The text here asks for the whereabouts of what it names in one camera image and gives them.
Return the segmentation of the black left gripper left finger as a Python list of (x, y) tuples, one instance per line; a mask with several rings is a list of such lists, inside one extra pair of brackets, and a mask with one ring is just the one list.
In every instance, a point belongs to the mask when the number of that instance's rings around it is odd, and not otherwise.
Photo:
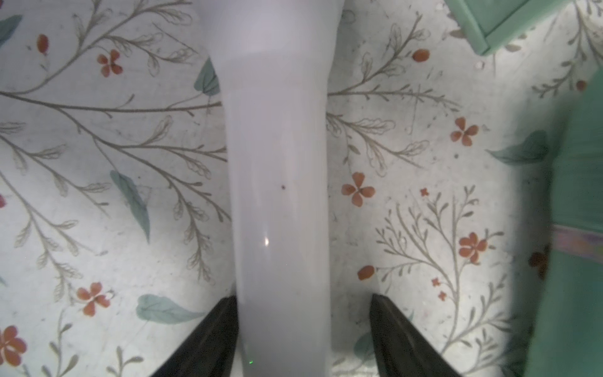
[(237, 299), (221, 299), (152, 377), (229, 377), (239, 332)]

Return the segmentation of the white microphone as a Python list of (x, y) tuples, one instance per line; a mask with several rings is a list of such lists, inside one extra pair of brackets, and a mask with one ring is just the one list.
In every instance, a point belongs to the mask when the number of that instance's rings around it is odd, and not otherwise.
[(341, 1), (197, 1), (225, 112), (246, 376), (327, 376), (326, 105)]

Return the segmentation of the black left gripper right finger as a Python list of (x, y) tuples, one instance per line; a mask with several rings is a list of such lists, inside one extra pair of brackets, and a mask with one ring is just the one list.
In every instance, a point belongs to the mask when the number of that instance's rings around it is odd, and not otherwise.
[(369, 319), (381, 377), (459, 377), (389, 297), (372, 295)]

